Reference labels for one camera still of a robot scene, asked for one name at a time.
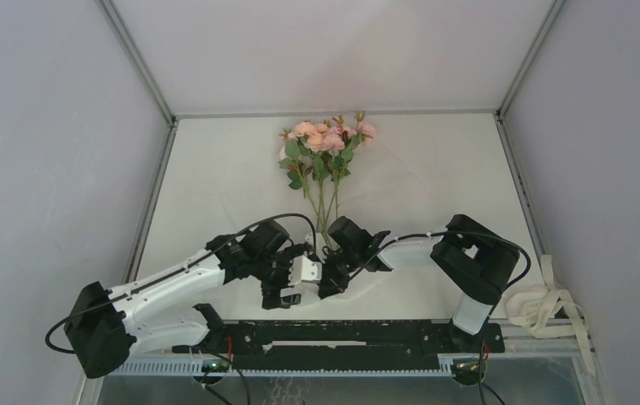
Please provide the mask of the pink fake flower stem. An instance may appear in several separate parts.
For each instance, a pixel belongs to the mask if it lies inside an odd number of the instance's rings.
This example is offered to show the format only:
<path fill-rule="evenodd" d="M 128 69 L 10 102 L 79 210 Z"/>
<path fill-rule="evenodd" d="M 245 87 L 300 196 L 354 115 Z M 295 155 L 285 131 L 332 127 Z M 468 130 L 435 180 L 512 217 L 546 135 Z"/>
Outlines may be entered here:
<path fill-rule="evenodd" d="M 287 172 L 288 186 L 300 190 L 309 201 L 315 216 L 315 228 L 325 245 L 332 247 L 328 235 L 325 182 L 329 179 L 324 150 L 325 135 L 329 127 L 321 123 L 302 121 L 292 128 L 283 128 L 278 137 L 282 141 L 278 164 Z"/>
<path fill-rule="evenodd" d="M 288 171 L 296 175 L 295 182 L 309 199 L 316 226 L 329 245 L 331 221 L 339 217 L 341 183 L 350 174 L 348 165 L 359 139 L 340 117 L 318 123 L 302 121 L 287 134 L 286 154 L 292 145 L 298 150 Z"/>
<path fill-rule="evenodd" d="M 350 175 L 348 166 L 357 150 L 368 147 L 377 135 L 376 128 L 367 121 L 365 111 L 356 111 L 353 121 L 352 125 L 344 116 L 338 115 L 327 122 L 329 130 L 325 135 L 325 141 L 331 146 L 328 169 L 333 183 L 331 213 L 336 219 L 340 217 L 340 185 Z"/>

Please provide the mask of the translucent white wrapping paper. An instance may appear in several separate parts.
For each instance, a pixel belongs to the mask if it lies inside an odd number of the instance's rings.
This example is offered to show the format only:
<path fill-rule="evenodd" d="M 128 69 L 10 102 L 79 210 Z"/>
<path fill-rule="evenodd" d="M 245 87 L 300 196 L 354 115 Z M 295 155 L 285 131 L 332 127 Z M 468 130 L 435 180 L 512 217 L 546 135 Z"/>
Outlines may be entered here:
<path fill-rule="evenodd" d="M 233 233 L 258 219 L 281 214 L 294 238 L 306 234 L 296 213 L 309 212 L 301 192 L 288 186 L 277 163 L 280 146 L 266 138 L 208 143 L 199 159 L 203 237 Z M 340 212 L 371 233 L 393 235 L 439 231 L 455 213 L 452 188 L 435 162 L 419 154 L 398 156 L 381 143 L 358 153 L 341 184 Z M 253 278 L 234 281 L 203 295 L 230 320 L 349 320 L 447 318 L 460 291 L 435 265 L 415 264 L 391 272 L 363 272 L 347 292 L 320 300 L 302 288 L 299 305 L 261 307 Z"/>

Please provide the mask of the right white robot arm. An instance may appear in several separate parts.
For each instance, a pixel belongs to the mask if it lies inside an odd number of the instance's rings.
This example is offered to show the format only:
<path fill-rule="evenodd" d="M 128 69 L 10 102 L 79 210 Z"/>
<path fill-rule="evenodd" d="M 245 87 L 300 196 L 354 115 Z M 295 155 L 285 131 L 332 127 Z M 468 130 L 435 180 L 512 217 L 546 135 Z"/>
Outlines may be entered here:
<path fill-rule="evenodd" d="M 507 288 L 525 277 L 532 261 L 516 243 L 465 214 L 456 214 L 437 232 L 390 237 L 374 235 L 345 216 L 328 230 L 336 248 L 326 249 L 318 295 L 343 294 L 363 271 L 391 272 L 404 267 L 437 267 L 460 289 L 449 324 L 455 348 L 470 351 Z"/>

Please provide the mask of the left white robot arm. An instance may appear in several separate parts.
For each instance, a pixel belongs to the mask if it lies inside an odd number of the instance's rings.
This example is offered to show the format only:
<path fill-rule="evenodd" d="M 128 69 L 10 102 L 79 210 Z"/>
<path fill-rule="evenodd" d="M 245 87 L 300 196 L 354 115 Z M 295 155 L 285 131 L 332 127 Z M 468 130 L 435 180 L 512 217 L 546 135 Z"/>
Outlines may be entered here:
<path fill-rule="evenodd" d="M 132 355 L 162 348 L 220 349 L 226 331 L 214 309 L 199 299 L 235 280 L 258 280 L 266 311 L 300 304 L 295 286 L 321 277 L 317 232 L 312 228 L 309 241 L 293 243 L 278 219 L 272 216 L 235 234 L 218 235 L 152 276 L 112 288 L 99 282 L 85 286 L 60 323 L 71 344 L 68 352 L 84 375 L 106 376 Z"/>

